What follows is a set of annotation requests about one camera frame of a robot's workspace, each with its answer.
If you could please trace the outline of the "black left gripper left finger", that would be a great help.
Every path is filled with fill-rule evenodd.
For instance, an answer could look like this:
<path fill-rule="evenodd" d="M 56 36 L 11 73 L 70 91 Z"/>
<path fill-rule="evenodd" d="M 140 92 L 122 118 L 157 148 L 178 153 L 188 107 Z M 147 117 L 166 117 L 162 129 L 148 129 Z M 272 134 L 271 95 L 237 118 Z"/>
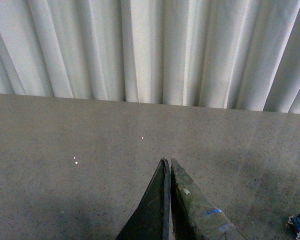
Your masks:
<path fill-rule="evenodd" d="M 162 158 L 134 213 L 117 240 L 168 240 L 170 224 L 171 172 Z"/>

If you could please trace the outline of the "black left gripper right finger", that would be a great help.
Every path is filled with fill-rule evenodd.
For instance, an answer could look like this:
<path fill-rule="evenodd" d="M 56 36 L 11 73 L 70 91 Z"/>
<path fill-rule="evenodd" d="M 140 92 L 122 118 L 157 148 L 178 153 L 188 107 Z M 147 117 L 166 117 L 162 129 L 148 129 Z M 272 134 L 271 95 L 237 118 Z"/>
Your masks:
<path fill-rule="evenodd" d="M 176 159 L 171 160 L 171 213 L 176 240 L 244 240 Z"/>

